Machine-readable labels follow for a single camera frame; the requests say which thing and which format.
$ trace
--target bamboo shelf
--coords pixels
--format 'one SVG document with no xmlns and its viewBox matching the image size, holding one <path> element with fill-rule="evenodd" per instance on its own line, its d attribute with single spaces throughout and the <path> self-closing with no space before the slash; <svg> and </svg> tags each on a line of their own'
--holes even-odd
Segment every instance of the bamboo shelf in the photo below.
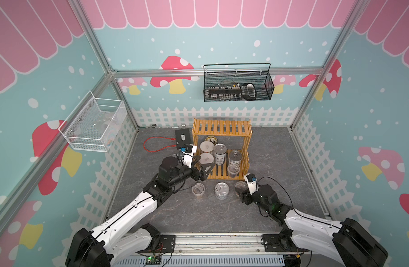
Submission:
<svg viewBox="0 0 409 267">
<path fill-rule="evenodd" d="M 209 174 L 208 179 L 222 180 L 243 180 L 243 176 L 249 170 L 248 147 L 252 136 L 252 125 L 250 121 L 243 120 L 199 120 L 194 119 L 192 127 L 192 139 L 197 146 L 196 155 L 202 152 L 198 146 L 198 136 L 238 136 L 243 137 L 243 147 L 241 149 L 242 162 L 240 163 L 240 172 L 237 177 L 231 178 L 227 174 L 227 160 L 231 150 L 225 154 L 223 165 L 215 165 L 215 168 Z"/>
</svg>

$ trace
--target wire mesh basket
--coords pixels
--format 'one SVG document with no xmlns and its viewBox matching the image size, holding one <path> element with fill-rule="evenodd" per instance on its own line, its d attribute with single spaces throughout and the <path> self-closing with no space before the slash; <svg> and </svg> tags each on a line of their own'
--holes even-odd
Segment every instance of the wire mesh basket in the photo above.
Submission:
<svg viewBox="0 0 409 267">
<path fill-rule="evenodd" d="M 204 101 L 271 100 L 274 84 L 270 66 L 270 63 L 204 65 Z"/>
<path fill-rule="evenodd" d="M 122 100 L 96 98 L 89 93 L 87 104 L 64 127 L 74 111 L 71 112 L 59 131 L 75 150 L 108 152 L 126 118 L 126 106 Z"/>
</svg>

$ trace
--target red cable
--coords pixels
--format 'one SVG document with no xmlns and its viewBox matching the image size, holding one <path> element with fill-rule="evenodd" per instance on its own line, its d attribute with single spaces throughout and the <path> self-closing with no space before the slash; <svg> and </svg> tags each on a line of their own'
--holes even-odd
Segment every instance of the red cable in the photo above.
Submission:
<svg viewBox="0 0 409 267">
<path fill-rule="evenodd" d="M 163 149 L 168 148 L 168 147 L 176 147 L 176 144 L 175 144 L 175 145 L 171 145 L 171 146 L 167 146 L 167 147 L 160 148 L 159 150 L 156 150 L 156 151 L 149 151 L 147 148 L 145 148 L 145 143 L 146 143 L 148 140 L 150 140 L 151 138 L 164 138 L 164 139 L 169 139 L 169 140 L 175 140 L 175 138 L 167 138 L 167 137 L 162 137 L 162 136 L 153 136 L 153 137 L 150 137 L 150 138 L 148 138 L 147 140 L 145 140 L 145 142 L 144 142 L 144 149 L 145 149 L 146 151 L 148 151 L 148 152 L 157 152 L 157 151 L 163 150 Z"/>
</svg>

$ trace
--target ventilation grille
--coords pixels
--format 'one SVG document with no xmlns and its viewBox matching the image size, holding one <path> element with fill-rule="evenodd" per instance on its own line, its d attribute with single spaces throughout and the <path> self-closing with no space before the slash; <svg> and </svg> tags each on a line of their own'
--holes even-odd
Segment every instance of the ventilation grille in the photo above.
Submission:
<svg viewBox="0 0 409 267">
<path fill-rule="evenodd" d="M 162 266 L 169 260 L 170 256 L 163 256 Z M 114 267 L 143 267 L 145 257 L 129 256 L 128 258 L 116 263 Z M 165 267 L 205 267 L 205 266 L 284 266 L 283 255 L 206 255 L 206 256 L 182 256 L 173 255 Z"/>
</svg>

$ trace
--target gray marble floor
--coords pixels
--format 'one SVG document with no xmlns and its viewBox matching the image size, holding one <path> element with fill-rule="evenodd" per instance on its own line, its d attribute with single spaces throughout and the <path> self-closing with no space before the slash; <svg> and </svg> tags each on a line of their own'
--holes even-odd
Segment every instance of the gray marble floor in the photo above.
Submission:
<svg viewBox="0 0 409 267">
<path fill-rule="evenodd" d="M 138 133 L 132 155 L 114 198 L 109 216 L 129 204 L 157 173 L 163 158 L 177 152 L 170 147 L 159 152 L 144 150 L 143 142 L 151 136 L 175 137 L 172 128 L 141 129 Z M 270 176 L 279 181 L 292 198 L 296 209 L 315 216 L 323 216 L 317 198 L 311 187 L 305 169 L 287 128 L 252 128 L 249 145 L 250 169 L 257 178 Z M 220 137 L 219 142 L 230 149 L 240 149 L 243 139 L 239 137 Z M 154 138 L 146 143 L 149 150 L 174 144 L 174 141 Z M 218 182 L 230 186 L 226 200 L 218 200 L 214 187 Z M 187 188 L 195 183 L 187 180 Z M 201 199 L 194 197 L 190 190 L 172 195 L 156 211 L 140 221 L 129 232 L 134 232 L 145 223 L 151 223 L 161 232 L 274 232 L 280 228 L 270 219 L 259 214 L 256 205 L 246 206 L 234 193 L 236 181 L 206 180 L 205 194 Z M 282 188 L 270 179 L 262 179 L 260 184 L 270 184 L 279 199 L 290 205 L 289 198 Z"/>
</svg>

